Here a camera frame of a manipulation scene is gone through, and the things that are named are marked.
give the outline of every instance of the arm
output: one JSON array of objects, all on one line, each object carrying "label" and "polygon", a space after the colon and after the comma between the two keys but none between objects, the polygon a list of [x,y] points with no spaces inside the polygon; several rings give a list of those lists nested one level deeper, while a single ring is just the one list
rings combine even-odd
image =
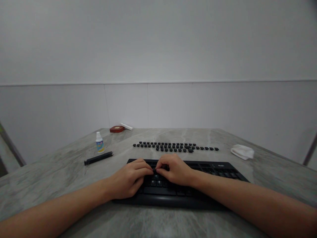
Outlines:
[{"label": "arm", "polygon": [[151,174],[152,168],[143,159],[135,160],[109,178],[0,222],[1,237],[57,237],[97,206],[132,197],[144,176]]},{"label": "arm", "polygon": [[[169,172],[162,169],[169,165]],[[193,170],[176,154],[163,155],[157,172],[170,182],[193,187],[273,237],[315,237],[317,209],[252,183]]]}]

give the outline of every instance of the bottle label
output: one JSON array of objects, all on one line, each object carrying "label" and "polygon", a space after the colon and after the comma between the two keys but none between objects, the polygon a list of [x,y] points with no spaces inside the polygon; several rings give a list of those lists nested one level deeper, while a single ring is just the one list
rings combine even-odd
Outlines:
[{"label": "bottle label", "polygon": [[97,144],[97,150],[98,152],[103,152],[104,151],[104,148],[103,148],[103,140],[100,141],[100,142],[96,142]]}]

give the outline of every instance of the forearm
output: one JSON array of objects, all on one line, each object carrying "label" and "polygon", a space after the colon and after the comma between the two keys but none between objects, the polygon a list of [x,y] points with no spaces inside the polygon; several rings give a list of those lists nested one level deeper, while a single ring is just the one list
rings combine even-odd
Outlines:
[{"label": "forearm", "polygon": [[194,172],[192,187],[274,237],[312,237],[316,209],[270,189]]},{"label": "forearm", "polygon": [[0,222],[3,237],[57,237],[78,219],[109,199],[98,181],[25,210]]}]

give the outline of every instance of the table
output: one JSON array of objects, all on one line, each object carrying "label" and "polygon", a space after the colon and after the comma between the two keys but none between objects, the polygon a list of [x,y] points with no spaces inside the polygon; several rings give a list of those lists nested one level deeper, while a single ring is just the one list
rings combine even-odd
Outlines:
[{"label": "table", "polygon": [[[159,159],[155,148],[137,148],[139,141],[189,142],[219,151],[178,152],[183,160],[230,162],[255,183],[317,207],[317,172],[221,129],[134,129],[110,133],[101,129],[106,152],[114,156],[84,166],[97,156],[95,132],[0,178],[0,220],[32,206],[109,177],[129,158]],[[230,153],[235,144],[255,151],[244,161]],[[61,237],[267,237],[233,212],[104,204]]]}]

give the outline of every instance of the finger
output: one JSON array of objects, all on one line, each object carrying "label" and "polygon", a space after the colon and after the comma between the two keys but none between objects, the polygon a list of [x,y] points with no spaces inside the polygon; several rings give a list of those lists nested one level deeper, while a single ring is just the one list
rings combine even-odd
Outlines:
[{"label": "finger", "polygon": [[156,172],[169,180],[170,172],[165,169],[157,169]]},{"label": "finger", "polygon": [[139,188],[143,184],[143,181],[144,181],[144,177],[141,177],[138,180],[136,180],[135,183],[132,185],[130,190],[132,191],[133,195],[139,190]]},{"label": "finger", "polygon": [[132,165],[134,169],[141,169],[141,168],[148,168],[150,170],[153,170],[149,164],[147,164],[145,161],[143,163],[136,163]]},{"label": "finger", "polygon": [[140,163],[140,162],[143,162],[143,161],[144,161],[144,159],[138,158],[137,160],[132,161],[131,164],[132,163]]},{"label": "finger", "polygon": [[155,169],[159,169],[162,167],[163,164],[169,165],[169,158],[167,155],[162,155],[156,164]]},{"label": "finger", "polygon": [[153,171],[147,168],[142,168],[134,171],[135,180],[145,175],[153,175]]}]

